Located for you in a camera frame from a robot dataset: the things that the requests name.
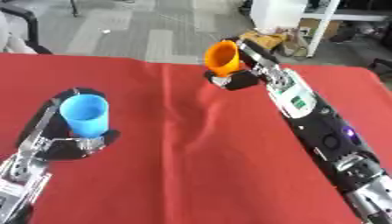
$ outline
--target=led light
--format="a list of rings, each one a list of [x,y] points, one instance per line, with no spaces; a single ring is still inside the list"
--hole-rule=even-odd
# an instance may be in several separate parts
[[[350,137],[353,137],[353,136],[355,136],[355,133],[354,133],[354,131],[353,131],[353,130],[351,130],[351,129],[347,129],[347,130],[346,130],[346,133],[347,133],[347,135],[348,135],[348,136],[350,136]]]

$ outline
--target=red tablecloth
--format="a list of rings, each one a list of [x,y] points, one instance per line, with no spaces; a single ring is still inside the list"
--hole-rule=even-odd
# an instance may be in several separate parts
[[[108,95],[122,137],[52,165],[33,223],[359,223],[291,134],[266,90],[227,92],[202,66],[0,55],[3,154],[39,105],[71,87]],[[392,168],[392,98],[362,68],[293,66]]]

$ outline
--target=robotic arm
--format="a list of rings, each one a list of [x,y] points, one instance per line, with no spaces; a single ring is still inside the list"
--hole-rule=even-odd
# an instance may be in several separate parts
[[[301,76],[249,39],[235,39],[248,70],[205,76],[227,90],[263,82],[270,99],[319,169],[363,223],[392,223],[392,179],[375,153]]]
[[[48,172],[51,161],[86,158],[118,138],[116,130],[96,138],[70,135],[71,130],[60,115],[60,104],[82,94],[104,97],[89,88],[57,94],[27,123],[17,140],[17,153],[0,165],[0,224],[27,223],[37,197],[52,176]]]

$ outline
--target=blue cup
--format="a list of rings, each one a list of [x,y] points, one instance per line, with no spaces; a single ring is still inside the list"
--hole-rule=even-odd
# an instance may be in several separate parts
[[[98,137],[109,129],[109,104],[99,95],[72,96],[60,105],[59,112],[77,136]]]

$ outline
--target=white cabinet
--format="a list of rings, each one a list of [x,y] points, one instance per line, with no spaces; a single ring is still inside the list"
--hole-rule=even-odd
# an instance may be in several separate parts
[[[253,0],[250,17],[261,33],[276,28],[297,28],[308,0]]]

